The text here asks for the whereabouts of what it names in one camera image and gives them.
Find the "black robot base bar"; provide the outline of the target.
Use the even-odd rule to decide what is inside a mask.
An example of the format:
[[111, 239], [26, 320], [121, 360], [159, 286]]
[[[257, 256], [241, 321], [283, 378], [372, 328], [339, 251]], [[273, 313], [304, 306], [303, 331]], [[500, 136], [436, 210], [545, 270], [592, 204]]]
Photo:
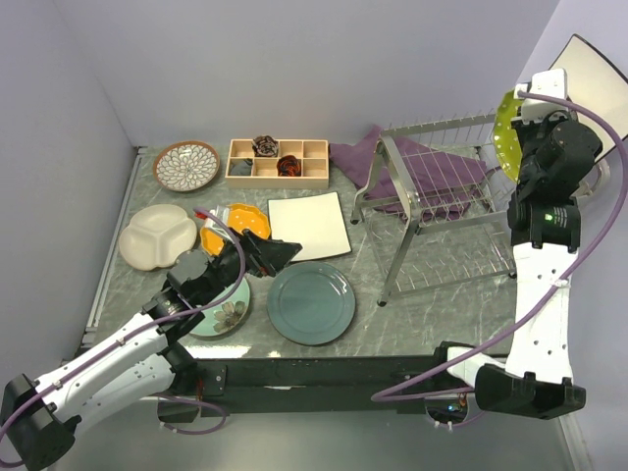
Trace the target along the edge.
[[197, 359], [167, 393], [199, 396], [230, 414], [376, 410], [423, 414], [421, 400], [374, 402], [371, 396], [436, 365], [434, 355]]

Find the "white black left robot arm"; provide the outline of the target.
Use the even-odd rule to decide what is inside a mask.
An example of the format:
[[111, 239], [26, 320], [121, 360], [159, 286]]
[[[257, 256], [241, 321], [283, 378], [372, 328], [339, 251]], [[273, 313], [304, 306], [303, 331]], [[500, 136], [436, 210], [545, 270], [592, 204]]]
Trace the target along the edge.
[[245, 274], [274, 277], [298, 254], [298, 242], [234, 233], [220, 254], [201, 249], [179, 256], [154, 294], [116, 333], [65, 365], [8, 382], [1, 436], [18, 466], [43, 470], [64, 456], [80, 431], [136, 400], [189, 392], [196, 364], [180, 343], [211, 307], [226, 300]]

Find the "cream divided plate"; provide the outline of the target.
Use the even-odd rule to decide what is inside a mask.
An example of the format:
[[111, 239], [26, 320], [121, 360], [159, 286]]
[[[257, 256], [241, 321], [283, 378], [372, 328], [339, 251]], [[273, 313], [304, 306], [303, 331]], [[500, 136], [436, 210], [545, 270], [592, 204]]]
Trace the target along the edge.
[[148, 206], [131, 217], [119, 237], [124, 260], [140, 271], [167, 268], [193, 248], [196, 224], [184, 209], [172, 204]]

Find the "white square plate black rim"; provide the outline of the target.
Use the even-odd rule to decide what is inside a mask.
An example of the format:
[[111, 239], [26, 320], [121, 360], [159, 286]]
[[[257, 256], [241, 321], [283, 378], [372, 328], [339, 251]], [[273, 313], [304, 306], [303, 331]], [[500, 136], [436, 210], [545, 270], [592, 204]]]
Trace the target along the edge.
[[268, 216], [272, 239], [301, 245], [293, 261], [319, 260], [351, 252], [336, 191], [271, 199]]

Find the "floral patterned round plate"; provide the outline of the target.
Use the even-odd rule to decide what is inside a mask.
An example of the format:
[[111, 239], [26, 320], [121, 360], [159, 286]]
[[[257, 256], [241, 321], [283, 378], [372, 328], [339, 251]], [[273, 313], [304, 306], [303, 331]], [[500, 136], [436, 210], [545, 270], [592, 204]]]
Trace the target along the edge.
[[175, 192], [201, 189], [218, 175], [219, 170], [219, 153], [211, 145], [196, 140], [166, 147], [153, 163], [155, 180]]

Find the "green scalloped plate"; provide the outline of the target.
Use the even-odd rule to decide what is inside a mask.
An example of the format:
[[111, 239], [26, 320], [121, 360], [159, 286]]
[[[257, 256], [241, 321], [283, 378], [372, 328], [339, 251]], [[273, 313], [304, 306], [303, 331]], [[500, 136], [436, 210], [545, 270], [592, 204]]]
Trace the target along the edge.
[[497, 162], [504, 174], [514, 183], [518, 182], [522, 151], [511, 120], [517, 117], [521, 103], [521, 100], [514, 97], [514, 90], [508, 90], [497, 106], [493, 129]]

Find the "yellow polka dot plate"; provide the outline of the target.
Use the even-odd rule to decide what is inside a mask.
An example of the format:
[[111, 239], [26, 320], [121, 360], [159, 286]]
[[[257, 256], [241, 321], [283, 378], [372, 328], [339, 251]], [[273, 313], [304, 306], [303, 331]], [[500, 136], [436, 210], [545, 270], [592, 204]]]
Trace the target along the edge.
[[[245, 230], [250, 230], [264, 239], [268, 239], [271, 235], [268, 217], [256, 206], [244, 203], [232, 203], [227, 206], [218, 205], [210, 209], [209, 213], [218, 218], [232, 232], [240, 235]], [[219, 255], [226, 241], [230, 239], [222, 227], [207, 218], [204, 219], [199, 234], [201, 248], [212, 256]]]

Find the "mint green flower plate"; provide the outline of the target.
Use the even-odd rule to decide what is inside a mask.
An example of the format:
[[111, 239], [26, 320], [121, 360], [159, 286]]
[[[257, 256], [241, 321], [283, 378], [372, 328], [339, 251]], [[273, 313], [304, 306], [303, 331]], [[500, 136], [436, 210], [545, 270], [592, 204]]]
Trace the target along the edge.
[[246, 318], [250, 304], [250, 287], [243, 279], [233, 294], [223, 303], [203, 312], [204, 319], [191, 330], [198, 338], [212, 338], [228, 334]]

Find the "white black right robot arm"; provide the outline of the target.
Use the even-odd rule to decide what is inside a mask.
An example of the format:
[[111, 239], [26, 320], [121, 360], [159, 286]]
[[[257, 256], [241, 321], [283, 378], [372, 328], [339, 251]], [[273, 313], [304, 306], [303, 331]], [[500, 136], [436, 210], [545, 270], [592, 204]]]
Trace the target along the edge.
[[463, 381], [483, 411], [543, 420], [582, 409], [587, 393], [575, 385], [568, 352], [570, 278], [581, 242], [574, 192], [595, 164], [602, 142], [565, 111], [535, 123], [512, 122], [522, 160], [507, 209], [515, 261], [515, 319], [504, 362], [478, 353], [446, 357], [431, 367], [436, 388]]

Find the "teal round plate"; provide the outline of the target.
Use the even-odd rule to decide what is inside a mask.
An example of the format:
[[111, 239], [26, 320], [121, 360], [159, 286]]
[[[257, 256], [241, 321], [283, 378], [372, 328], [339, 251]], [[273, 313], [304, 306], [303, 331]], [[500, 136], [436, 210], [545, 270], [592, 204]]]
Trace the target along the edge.
[[350, 326], [356, 298], [347, 277], [323, 262], [281, 271], [266, 297], [269, 319], [284, 338], [305, 346], [331, 343]]

